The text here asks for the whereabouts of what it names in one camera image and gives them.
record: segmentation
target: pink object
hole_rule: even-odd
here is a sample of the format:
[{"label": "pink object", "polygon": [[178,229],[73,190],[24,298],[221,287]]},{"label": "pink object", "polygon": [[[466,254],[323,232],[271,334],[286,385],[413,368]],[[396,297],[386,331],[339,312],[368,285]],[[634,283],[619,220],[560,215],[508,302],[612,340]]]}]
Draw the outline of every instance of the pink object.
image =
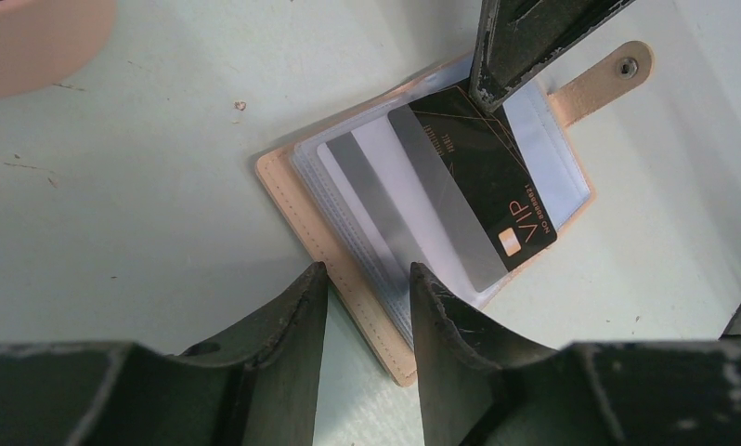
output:
[{"label": "pink object", "polygon": [[0,1],[0,98],[54,84],[105,45],[117,0]]}]

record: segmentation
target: scuff mark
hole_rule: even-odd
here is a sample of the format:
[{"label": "scuff mark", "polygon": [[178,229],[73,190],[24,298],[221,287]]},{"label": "scuff mark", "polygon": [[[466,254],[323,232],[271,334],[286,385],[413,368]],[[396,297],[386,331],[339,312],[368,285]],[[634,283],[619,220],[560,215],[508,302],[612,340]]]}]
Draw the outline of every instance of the scuff mark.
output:
[{"label": "scuff mark", "polygon": [[113,351],[125,351],[130,348],[129,344],[118,344],[111,342],[84,342],[80,344],[0,344],[0,358],[11,360],[24,360],[41,355],[73,355],[78,353],[109,353]]},{"label": "scuff mark", "polygon": [[70,84],[54,84],[55,86],[60,86],[62,88],[67,88],[68,90],[74,90],[74,91],[86,91],[85,88],[81,88],[79,86],[70,85]]},{"label": "scuff mark", "polygon": [[618,442],[625,441],[625,431],[622,429],[622,424],[619,422],[617,413],[611,408],[611,400],[608,398],[608,394],[605,392],[604,386],[601,384],[600,375],[597,372],[596,364],[594,363],[594,355],[603,351],[597,346],[587,346],[587,356],[583,357],[585,361],[584,370],[588,375],[588,384],[591,392],[594,394],[598,402],[598,409],[600,413],[608,422],[608,430],[611,436]]},{"label": "scuff mark", "polygon": [[2,163],[3,165],[9,166],[9,167],[22,167],[24,169],[32,169],[32,170],[44,170],[46,172],[49,172],[51,174],[55,174],[56,172],[48,169],[44,169],[42,167],[36,167],[33,165],[27,165],[27,164],[15,164],[15,163]]},{"label": "scuff mark", "polygon": [[698,422],[693,418],[685,418],[677,422],[677,428],[680,430],[693,430],[698,427]]},{"label": "scuff mark", "polygon": [[66,438],[64,444],[67,446],[82,444],[87,433],[94,428],[98,421],[98,417],[102,413],[102,409],[105,407],[109,397],[111,396],[111,390],[119,379],[128,351],[129,348],[116,348],[115,350],[107,352],[106,359],[108,360],[108,367],[102,376],[102,380],[100,381],[99,387],[97,388],[92,401],[89,403],[89,407],[86,409],[86,412],[83,414],[81,419],[78,420],[74,429],[70,432],[70,435]]},{"label": "scuff mark", "polygon": [[529,4],[523,4],[517,8],[517,10],[513,13],[513,18],[508,21],[508,23],[516,25],[517,29],[518,22],[525,19],[529,14],[531,14],[532,11],[535,10],[535,7],[537,7],[540,3],[542,3],[542,0],[529,0]]},{"label": "scuff mark", "polygon": [[735,362],[726,362],[723,365],[723,377],[732,386],[729,390],[729,400],[734,405],[734,411],[741,412],[741,374],[737,370]]},{"label": "scuff mark", "polygon": [[137,63],[133,62],[132,60],[128,60],[128,61],[127,61],[127,63],[129,63],[130,65],[132,65],[132,66],[134,66],[134,67],[137,67],[137,68],[139,68],[140,70],[143,70],[143,71],[145,71],[145,72],[149,72],[149,73],[151,73],[151,70],[149,70],[149,69],[147,69],[146,67],[143,67],[143,66],[141,66],[141,65],[138,65]]}]

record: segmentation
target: worn black plastic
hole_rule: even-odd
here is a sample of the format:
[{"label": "worn black plastic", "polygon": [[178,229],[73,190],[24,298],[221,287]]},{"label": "worn black plastic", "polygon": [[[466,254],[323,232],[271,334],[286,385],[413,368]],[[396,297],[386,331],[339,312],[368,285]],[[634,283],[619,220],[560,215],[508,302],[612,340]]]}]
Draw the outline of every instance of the worn black plastic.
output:
[{"label": "worn black plastic", "polygon": [[741,341],[553,352],[416,264],[410,301],[427,446],[741,444]]},{"label": "worn black plastic", "polygon": [[0,345],[0,445],[309,445],[326,269],[183,356],[132,343]]},{"label": "worn black plastic", "polygon": [[493,113],[520,85],[634,0],[485,0],[472,98]]}]

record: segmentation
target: black vip card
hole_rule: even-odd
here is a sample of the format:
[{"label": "black vip card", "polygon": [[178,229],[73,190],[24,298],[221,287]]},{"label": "black vip card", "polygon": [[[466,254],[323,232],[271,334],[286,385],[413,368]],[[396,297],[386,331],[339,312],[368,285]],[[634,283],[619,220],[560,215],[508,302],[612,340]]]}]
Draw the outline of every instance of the black vip card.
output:
[{"label": "black vip card", "polygon": [[556,229],[499,108],[486,116],[468,79],[409,104],[508,270],[556,241]]}]

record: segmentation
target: card chip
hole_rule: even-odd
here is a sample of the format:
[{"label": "card chip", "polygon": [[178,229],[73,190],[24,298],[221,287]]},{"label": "card chip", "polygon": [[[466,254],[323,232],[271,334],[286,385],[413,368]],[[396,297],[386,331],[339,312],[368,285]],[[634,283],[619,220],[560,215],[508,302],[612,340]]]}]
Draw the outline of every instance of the card chip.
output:
[{"label": "card chip", "polygon": [[513,228],[508,228],[499,233],[499,241],[504,252],[507,256],[512,256],[521,251],[521,243],[518,241],[518,237],[515,236]]}]

